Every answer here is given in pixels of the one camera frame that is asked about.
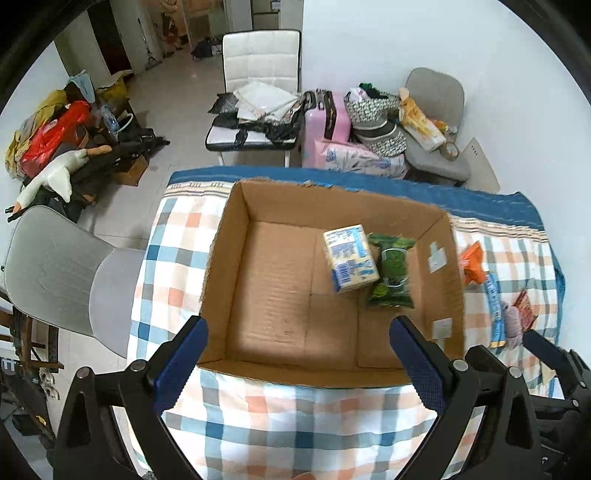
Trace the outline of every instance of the screw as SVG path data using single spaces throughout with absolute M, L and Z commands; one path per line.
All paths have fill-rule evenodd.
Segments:
M 82 367 L 82 368 L 78 369 L 78 371 L 76 372 L 76 376 L 78 378 L 86 378 L 86 377 L 88 377 L 89 373 L 90 373 L 90 368 Z
M 453 368 L 455 368 L 459 372 L 465 372 L 466 370 L 468 370 L 468 364 L 461 359 L 454 360 L 452 365 Z
M 521 376 L 521 370 L 519 370 L 517 367 L 509 367 L 509 375 L 511 375 L 513 378 L 519 378 Z
M 132 372 L 141 372 L 144 368 L 146 368 L 146 365 L 148 365 L 148 362 L 146 360 L 134 360 L 133 362 L 131 362 L 129 368 Z

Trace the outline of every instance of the open cardboard box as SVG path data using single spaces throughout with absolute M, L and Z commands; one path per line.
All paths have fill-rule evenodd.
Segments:
M 408 253 L 415 308 L 367 308 L 369 288 L 334 292 L 322 233 L 361 223 L 367 233 L 417 242 Z M 431 273 L 432 252 L 447 262 Z M 463 295 L 445 212 L 422 203 L 337 187 L 244 180 L 230 193 L 212 248 L 201 316 L 209 343 L 199 366 L 312 387 L 408 383 L 389 344 L 407 315 L 427 339 L 450 319 L 444 349 L 462 358 Z

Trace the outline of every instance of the green snack bag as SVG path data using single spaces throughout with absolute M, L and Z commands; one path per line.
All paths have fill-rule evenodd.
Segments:
M 370 245 L 379 247 L 377 260 L 381 279 L 374 285 L 368 299 L 369 305 L 414 308 L 410 296 L 407 255 L 414 247 L 414 240 L 401 236 L 370 233 Z

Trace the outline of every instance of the plaid bed sheet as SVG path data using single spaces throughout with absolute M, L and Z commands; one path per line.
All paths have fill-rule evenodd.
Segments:
M 207 257 L 232 183 L 200 181 L 168 187 L 158 208 L 139 274 L 128 362 L 149 358 L 200 311 Z M 557 290 L 545 232 L 451 216 L 458 251 L 480 240 L 484 269 L 497 273 L 501 298 L 512 304 L 527 288 L 534 328 L 554 341 Z M 465 290 L 466 349 L 487 345 L 491 317 L 480 286 Z M 495 352 L 524 372 L 532 393 L 548 392 L 539 360 L 523 347 Z M 462 467 L 482 410 L 475 409 L 446 472 Z M 330 390 L 276 385 L 195 368 L 175 407 L 163 419 L 206 480 L 393 479 L 436 415 L 412 385 Z M 149 469 L 130 429 L 140 465 Z

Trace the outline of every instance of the stuffed toy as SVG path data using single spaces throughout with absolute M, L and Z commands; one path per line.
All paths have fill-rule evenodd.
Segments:
M 81 150 L 71 150 L 62 153 L 56 157 L 39 175 L 31 180 L 31 183 L 23 188 L 17 201 L 14 204 L 12 213 L 17 213 L 23 208 L 32 204 L 41 187 L 46 187 L 56 192 L 61 198 L 69 203 L 72 196 L 72 185 L 70 184 L 70 174 L 85 165 L 89 157 L 102 155 L 111 152 L 113 149 L 109 145 L 101 145 L 96 148 L 82 148 Z

